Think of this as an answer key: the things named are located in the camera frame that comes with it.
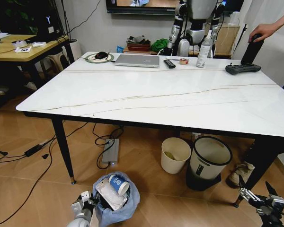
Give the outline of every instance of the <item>trash bag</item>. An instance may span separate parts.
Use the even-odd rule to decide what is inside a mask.
[[[95,196],[97,192],[96,185],[101,182],[104,178],[109,178],[112,174],[116,174],[124,178],[126,181],[129,182],[129,190],[130,196],[126,202],[126,204],[120,208],[119,210],[113,211],[110,208],[103,208],[102,204],[99,203],[95,206],[96,216],[99,220],[99,227],[106,227],[110,224],[124,221],[130,219],[133,216],[139,202],[140,202],[140,194],[136,185],[128,178],[128,176],[122,172],[114,172],[108,175],[104,175],[100,177],[93,185],[93,195]]]

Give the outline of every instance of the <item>trash can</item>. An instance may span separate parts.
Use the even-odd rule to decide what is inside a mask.
[[[161,166],[166,172],[177,174],[190,155],[190,146],[184,140],[175,137],[168,138],[162,143]]]
[[[129,197],[124,206],[116,211],[110,208],[104,208],[101,202],[95,206],[96,216],[99,221],[99,227],[106,227],[110,224],[125,221],[131,218],[140,202],[140,194],[136,185],[129,179],[129,177],[122,172],[109,173],[100,177],[93,185],[93,195],[95,196],[98,192],[96,185],[100,183],[104,178],[110,178],[111,175],[117,175],[127,182],[129,182]]]
[[[203,136],[195,141],[190,167],[195,177],[214,180],[231,159],[231,149],[223,141]]]

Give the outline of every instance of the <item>power adapter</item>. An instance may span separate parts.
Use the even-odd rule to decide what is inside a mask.
[[[39,150],[41,150],[43,147],[43,144],[37,144],[35,146],[33,146],[31,149],[27,150],[26,152],[24,152],[24,154],[26,155],[26,157],[30,157],[32,156],[34,153],[38,152]]]

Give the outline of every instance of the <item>white cup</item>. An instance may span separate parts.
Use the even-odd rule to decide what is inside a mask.
[[[127,182],[125,179],[115,174],[112,174],[109,177],[108,181],[112,185],[112,187],[118,192],[118,194],[121,196],[124,195],[129,188],[129,182]]]

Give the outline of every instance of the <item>hand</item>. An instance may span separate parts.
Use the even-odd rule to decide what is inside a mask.
[[[251,42],[251,38],[255,34],[261,34],[262,36],[258,39],[255,39],[254,43],[266,39],[267,37],[275,33],[276,30],[278,30],[278,27],[275,24],[260,24],[252,31],[252,33],[250,33],[248,42]]]

